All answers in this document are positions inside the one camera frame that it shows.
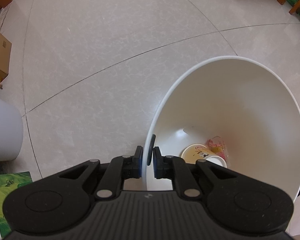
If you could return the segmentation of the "red yellow snack wrapper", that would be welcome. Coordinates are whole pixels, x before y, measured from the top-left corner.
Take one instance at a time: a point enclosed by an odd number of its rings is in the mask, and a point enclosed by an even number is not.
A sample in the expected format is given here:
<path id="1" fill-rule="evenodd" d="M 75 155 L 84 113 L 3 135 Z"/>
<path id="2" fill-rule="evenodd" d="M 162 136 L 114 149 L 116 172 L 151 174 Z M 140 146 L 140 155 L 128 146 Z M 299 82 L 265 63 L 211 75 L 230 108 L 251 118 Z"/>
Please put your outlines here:
<path id="1" fill-rule="evenodd" d="M 221 137 L 215 136 L 208 139 L 206 143 L 210 151 L 227 161 L 226 146 Z"/>

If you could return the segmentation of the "white round trash bin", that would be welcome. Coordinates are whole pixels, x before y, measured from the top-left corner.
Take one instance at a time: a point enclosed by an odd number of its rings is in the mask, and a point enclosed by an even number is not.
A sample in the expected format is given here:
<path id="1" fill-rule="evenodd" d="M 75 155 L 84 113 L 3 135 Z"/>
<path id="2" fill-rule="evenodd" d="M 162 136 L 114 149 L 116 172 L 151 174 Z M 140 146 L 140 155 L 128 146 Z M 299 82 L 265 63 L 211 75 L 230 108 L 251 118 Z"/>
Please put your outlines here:
<path id="1" fill-rule="evenodd" d="M 179 156 L 220 137 L 227 165 L 296 199 L 300 190 L 300 107 L 272 70 L 245 57 L 219 56 L 186 71 L 170 87 L 150 125 L 151 145 Z"/>

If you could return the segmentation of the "green landscape paper bag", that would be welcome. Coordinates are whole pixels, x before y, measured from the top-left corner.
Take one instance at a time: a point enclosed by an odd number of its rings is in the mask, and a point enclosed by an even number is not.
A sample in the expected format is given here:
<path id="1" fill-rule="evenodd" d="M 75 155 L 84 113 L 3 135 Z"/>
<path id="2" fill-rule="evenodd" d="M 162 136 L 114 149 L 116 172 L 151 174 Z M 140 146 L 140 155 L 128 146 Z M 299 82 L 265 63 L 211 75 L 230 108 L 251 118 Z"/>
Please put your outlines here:
<path id="1" fill-rule="evenodd" d="M 30 172 L 0 174 L 0 239 L 11 231 L 2 211 L 5 198 L 15 189 L 32 183 Z"/>

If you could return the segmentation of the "white cylindrical container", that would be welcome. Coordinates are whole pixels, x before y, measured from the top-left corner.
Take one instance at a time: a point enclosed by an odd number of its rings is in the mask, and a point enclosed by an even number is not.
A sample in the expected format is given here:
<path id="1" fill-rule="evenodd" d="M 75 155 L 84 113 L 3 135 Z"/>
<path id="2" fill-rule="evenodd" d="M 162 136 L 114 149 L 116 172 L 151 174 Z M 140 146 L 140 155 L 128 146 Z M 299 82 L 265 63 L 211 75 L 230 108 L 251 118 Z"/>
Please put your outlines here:
<path id="1" fill-rule="evenodd" d="M 0 161 L 17 158 L 23 143 L 23 132 L 18 109 L 0 99 Z"/>

